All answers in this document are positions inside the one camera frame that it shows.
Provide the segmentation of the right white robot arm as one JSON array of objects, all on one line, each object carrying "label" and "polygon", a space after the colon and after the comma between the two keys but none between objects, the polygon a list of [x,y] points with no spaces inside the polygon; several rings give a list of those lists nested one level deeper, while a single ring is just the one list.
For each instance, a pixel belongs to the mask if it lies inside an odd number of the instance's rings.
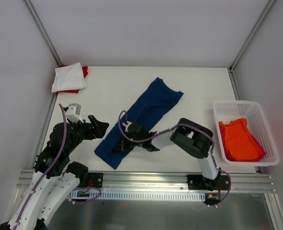
[{"label": "right white robot arm", "polygon": [[150,132],[138,122],[118,122],[120,138],[114,152],[131,151],[136,146],[148,152],[157,152],[168,146],[175,145],[188,155],[198,160],[201,178],[198,186],[213,191],[220,183],[221,172],[217,169],[212,151],[213,133],[186,118],[182,118],[172,128],[161,132]]}]

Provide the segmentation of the blue printed t shirt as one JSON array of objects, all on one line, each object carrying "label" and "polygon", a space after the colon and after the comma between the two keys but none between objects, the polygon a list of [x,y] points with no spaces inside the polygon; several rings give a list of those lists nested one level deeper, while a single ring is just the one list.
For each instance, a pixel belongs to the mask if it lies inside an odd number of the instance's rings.
[{"label": "blue printed t shirt", "polygon": [[[161,118],[169,112],[184,95],[181,91],[170,89],[161,78],[156,78],[141,94],[137,101],[127,111],[130,122],[137,122],[147,131],[150,131]],[[121,143],[122,134],[118,124],[115,124],[106,138],[94,150],[113,169],[116,169],[130,150],[114,150]]]}]

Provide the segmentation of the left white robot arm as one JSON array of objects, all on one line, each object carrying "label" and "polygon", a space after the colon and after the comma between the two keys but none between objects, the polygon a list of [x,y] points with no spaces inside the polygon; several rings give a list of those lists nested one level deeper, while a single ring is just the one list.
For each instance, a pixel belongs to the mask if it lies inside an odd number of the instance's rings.
[{"label": "left white robot arm", "polygon": [[76,187],[86,187],[88,167],[69,155],[84,141],[103,138],[109,123],[89,115],[89,122],[64,119],[56,124],[34,165],[31,183],[13,217],[0,230],[46,230],[54,214]]}]

